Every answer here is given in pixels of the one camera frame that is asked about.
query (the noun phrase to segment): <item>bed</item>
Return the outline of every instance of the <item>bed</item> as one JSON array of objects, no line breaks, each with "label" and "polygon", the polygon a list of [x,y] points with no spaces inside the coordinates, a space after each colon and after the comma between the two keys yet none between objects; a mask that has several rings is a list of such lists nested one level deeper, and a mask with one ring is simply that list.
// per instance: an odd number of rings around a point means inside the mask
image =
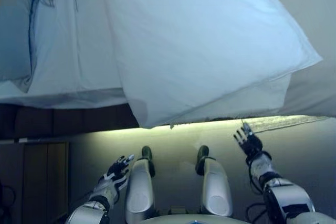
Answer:
[{"label": "bed", "polygon": [[[336,116],[336,0],[281,2],[324,61],[286,76],[278,86],[270,85],[279,90],[289,85],[285,100],[278,95],[261,100],[270,92],[260,89],[249,99],[246,95],[220,99],[167,123],[268,115]],[[35,36],[37,65],[29,91],[21,92],[12,82],[2,81],[0,103],[90,109],[128,102],[113,56],[104,0],[55,0],[55,7],[38,5]]]}]

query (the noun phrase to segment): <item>pillowcase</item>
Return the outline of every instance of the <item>pillowcase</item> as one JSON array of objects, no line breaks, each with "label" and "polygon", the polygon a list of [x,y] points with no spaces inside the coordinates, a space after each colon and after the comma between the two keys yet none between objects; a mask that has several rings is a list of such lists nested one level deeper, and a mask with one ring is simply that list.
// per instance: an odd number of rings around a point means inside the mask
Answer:
[{"label": "pillowcase", "polygon": [[119,74],[142,127],[321,60],[278,0],[106,0]]},{"label": "pillowcase", "polygon": [[31,75],[29,16],[32,0],[0,0],[0,81]]}]

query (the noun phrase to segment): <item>white sheet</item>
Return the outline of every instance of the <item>white sheet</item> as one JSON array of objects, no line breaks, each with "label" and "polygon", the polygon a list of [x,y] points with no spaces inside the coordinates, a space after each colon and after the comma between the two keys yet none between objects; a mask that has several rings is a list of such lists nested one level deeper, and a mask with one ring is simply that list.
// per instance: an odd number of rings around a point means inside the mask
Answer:
[{"label": "white sheet", "polygon": [[0,82],[0,103],[58,109],[126,103],[103,0],[55,0],[55,8],[39,4],[37,11],[32,85],[25,94]]},{"label": "white sheet", "polygon": [[142,127],[321,58],[278,0],[108,0],[115,57]]},{"label": "white sheet", "polygon": [[262,104],[277,104],[284,89],[276,93],[258,87],[244,90],[234,100],[221,99],[172,123],[201,122],[215,118],[269,115],[306,114],[336,116],[336,0],[280,0],[304,29],[310,42],[323,57],[323,61],[308,69],[294,73],[283,108],[255,110]]},{"label": "white sheet", "polygon": [[225,96],[174,119],[170,124],[206,122],[217,118],[245,118],[276,114],[283,107],[291,74]]}]

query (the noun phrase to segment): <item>wooden cabinet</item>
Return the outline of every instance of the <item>wooden cabinet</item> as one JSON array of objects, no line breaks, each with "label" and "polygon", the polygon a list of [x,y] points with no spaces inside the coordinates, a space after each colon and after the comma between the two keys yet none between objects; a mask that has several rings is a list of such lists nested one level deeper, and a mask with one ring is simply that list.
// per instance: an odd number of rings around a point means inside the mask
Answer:
[{"label": "wooden cabinet", "polygon": [[23,223],[55,223],[68,211],[68,143],[24,148]]}]

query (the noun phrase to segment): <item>robot finger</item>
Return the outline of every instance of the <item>robot finger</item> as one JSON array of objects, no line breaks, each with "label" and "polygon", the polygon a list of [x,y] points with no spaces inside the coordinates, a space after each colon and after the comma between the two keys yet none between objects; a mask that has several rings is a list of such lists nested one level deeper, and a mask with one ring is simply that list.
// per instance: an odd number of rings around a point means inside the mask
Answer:
[{"label": "robot finger", "polygon": [[242,145],[242,144],[243,144],[242,141],[239,140],[239,139],[237,138],[236,134],[234,134],[233,137],[235,138],[235,140],[237,141],[237,143],[238,143],[239,145]]}]

